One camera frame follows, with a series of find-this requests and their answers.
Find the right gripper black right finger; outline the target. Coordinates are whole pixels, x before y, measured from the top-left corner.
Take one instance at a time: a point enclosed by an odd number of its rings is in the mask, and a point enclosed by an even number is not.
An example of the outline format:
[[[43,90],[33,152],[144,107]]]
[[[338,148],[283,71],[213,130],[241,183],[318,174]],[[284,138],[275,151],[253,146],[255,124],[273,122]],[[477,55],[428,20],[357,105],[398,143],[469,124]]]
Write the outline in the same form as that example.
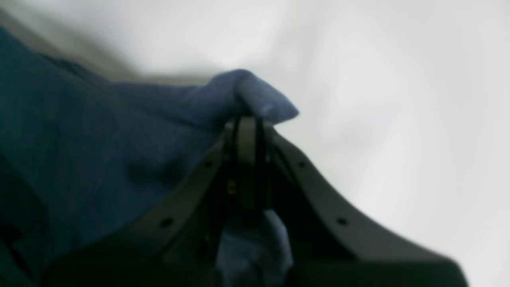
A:
[[[293,265],[286,287],[466,287],[450,258],[389,231],[342,197],[297,147],[263,122],[271,204]]]

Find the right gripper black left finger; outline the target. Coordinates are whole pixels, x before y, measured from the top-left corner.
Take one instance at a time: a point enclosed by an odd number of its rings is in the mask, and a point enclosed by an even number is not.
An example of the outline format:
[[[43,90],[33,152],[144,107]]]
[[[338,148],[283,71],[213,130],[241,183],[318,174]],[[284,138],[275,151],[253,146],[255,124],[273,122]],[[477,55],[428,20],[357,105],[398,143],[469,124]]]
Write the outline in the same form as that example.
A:
[[[227,221],[259,208],[261,121],[228,122],[183,182],[144,216],[57,260],[44,287],[221,287],[217,269]]]

